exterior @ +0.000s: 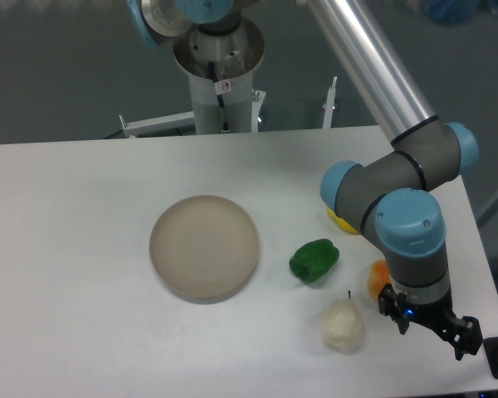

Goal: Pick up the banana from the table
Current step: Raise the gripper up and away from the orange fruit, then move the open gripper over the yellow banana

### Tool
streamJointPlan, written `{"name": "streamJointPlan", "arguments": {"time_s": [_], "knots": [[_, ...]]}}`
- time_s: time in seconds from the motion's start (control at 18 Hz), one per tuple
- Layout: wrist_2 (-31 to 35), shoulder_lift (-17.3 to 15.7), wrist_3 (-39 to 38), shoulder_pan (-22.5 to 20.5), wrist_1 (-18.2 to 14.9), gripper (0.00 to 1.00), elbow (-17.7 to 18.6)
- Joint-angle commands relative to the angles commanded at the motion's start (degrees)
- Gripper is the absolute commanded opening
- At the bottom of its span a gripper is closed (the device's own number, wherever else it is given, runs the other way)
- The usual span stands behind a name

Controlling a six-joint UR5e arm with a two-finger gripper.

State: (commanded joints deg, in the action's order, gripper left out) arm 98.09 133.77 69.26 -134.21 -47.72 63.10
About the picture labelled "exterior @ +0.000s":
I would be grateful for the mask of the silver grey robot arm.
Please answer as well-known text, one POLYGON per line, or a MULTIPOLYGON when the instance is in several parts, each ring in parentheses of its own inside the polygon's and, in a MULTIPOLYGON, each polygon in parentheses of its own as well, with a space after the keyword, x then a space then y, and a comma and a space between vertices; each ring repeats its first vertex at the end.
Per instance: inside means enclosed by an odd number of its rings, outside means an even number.
MULTIPOLYGON (((264 40, 242 15, 243 1, 130 1, 142 38, 173 42, 191 86, 198 133, 245 133, 256 122, 252 72, 264 40)), ((390 280, 378 295, 400 332, 416 323, 450 343, 456 357, 476 354, 483 337, 473 317, 452 311, 446 224, 432 190, 473 167, 476 139, 442 123, 409 76, 369 10, 359 1, 308 4, 334 53, 383 130, 392 152, 367 166, 341 162, 320 184, 336 215, 382 251, 390 280)))

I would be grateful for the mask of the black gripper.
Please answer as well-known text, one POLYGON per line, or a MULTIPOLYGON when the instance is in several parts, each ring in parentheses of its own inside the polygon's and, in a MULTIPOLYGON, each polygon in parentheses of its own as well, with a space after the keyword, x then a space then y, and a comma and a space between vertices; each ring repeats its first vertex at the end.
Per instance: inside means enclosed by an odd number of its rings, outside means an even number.
POLYGON ((424 288, 385 284, 378 294, 378 310, 397 324, 401 335, 410 323, 432 330, 452 346, 457 360, 475 356, 483 343, 479 320, 471 316, 457 318, 452 311, 449 282, 439 281, 424 288))

